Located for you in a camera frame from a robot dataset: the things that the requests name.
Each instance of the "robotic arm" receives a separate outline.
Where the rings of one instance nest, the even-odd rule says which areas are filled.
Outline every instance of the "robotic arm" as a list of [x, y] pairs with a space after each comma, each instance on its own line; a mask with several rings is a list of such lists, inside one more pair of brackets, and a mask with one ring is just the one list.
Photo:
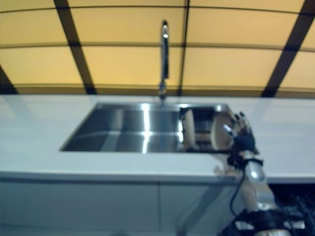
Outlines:
[[245, 204], [247, 221], [254, 226], [255, 236], [290, 236], [285, 229], [281, 211], [275, 203], [263, 171], [263, 161], [256, 158], [255, 138], [250, 123], [243, 113], [232, 117], [232, 125], [223, 129], [233, 139], [229, 165], [243, 171], [239, 190]]

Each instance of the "chrome faucet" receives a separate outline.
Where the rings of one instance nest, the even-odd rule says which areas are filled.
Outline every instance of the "chrome faucet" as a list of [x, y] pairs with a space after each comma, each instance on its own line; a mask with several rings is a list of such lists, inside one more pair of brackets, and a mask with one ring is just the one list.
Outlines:
[[161, 82], [159, 84], [159, 97], [161, 101], [166, 98], [166, 83], [165, 79], [168, 78], [168, 24], [166, 20], [162, 22], [161, 30]]

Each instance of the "white cabinet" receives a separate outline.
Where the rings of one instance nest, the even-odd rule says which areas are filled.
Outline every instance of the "white cabinet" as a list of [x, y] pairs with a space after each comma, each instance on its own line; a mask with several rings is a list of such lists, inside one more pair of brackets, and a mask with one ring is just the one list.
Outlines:
[[[212, 185], [162, 185], [161, 219], [163, 231], [188, 231], [190, 234], [220, 233], [233, 216], [229, 201], [235, 186]], [[240, 197], [235, 201], [235, 210], [243, 209]]]
[[1, 223], [76, 230], [158, 231], [157, 186], [1, 183]]

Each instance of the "sink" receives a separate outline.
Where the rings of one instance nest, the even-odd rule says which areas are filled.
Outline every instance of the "sink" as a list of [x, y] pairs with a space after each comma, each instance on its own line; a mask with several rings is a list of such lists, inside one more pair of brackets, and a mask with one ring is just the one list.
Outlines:
[[225, 104], [97, 103], [61, 151], [185, 152], [182, 111], [194, 107], [228, 110]]

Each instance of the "countertop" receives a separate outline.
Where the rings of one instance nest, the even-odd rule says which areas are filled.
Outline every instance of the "countertop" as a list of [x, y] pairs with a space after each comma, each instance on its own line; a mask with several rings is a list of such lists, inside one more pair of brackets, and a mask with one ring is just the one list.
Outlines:
[[[80, 181], [234, 180], [225, 159], [209, 154], [62, 152], [97, 102], [156, 102], [150, 96], [1, 95], [2, 178]], [[169, 97], [173, 103], [227, 103], [247, 114], [272, 183], [315, 182], [315, 100]]]

